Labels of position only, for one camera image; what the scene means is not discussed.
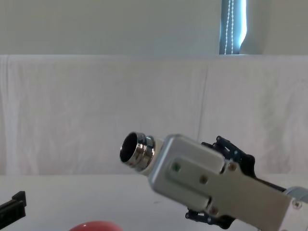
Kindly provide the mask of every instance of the white wall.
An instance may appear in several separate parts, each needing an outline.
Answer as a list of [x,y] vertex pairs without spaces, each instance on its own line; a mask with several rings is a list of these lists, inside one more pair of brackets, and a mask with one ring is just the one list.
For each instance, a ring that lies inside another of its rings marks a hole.
[[220,0],[1,0],[0,54],[218,54]]
[[307,0],[247,0],[241,53],[308,54]]

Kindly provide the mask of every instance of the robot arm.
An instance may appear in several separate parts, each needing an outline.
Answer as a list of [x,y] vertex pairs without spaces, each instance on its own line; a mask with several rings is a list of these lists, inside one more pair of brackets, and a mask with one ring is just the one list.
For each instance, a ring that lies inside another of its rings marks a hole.
[[188,219],[223,229],[235,219],[262,231],[308,228],[308,190],[258,179],[254,157],[222,137],[200,145],[177,134],[159,140],[132,132],[120,159],[146,175],[155,192],[188,207]]

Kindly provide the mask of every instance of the white cloth backdrop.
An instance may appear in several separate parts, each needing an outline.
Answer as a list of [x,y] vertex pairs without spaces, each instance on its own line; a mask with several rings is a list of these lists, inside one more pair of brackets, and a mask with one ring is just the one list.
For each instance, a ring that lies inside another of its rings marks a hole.
[[307,173],[308,57],[0,56],[0,173],[133,173],[132,130],[231,140],[257,173]]

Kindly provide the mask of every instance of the red ball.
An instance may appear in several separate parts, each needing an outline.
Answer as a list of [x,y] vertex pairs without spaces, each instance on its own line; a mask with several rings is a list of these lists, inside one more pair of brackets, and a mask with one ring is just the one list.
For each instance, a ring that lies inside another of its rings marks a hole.
[[123,231],[123,229],[109,221],[90,221],[77,225],[70,231]]

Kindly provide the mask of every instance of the screw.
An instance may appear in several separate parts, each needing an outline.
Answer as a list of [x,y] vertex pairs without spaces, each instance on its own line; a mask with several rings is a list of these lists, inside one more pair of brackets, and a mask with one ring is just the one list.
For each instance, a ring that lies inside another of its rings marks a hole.
[[302,203],[297,200],[292,201],[293,209],[300,209],[302,207]]
[[236,170],[236,164],[234,162],[229,163],[228,169],[232,172],[235,171]]
[[207,183],[207,177],[205,175],[202,175],[200,178],[199,178],[199,182],[201,184],[206,184]]
[[181,170],[181,165],[179,165],[179,163],[177,162],[173,163],[172,170],[175,172],[179,172]]
[[218,209],[217,209],[216,207],[212,206],[212,207],[210,208],[210,210],[209,210],[209,213],[210,213],[211,215],[217,215]]

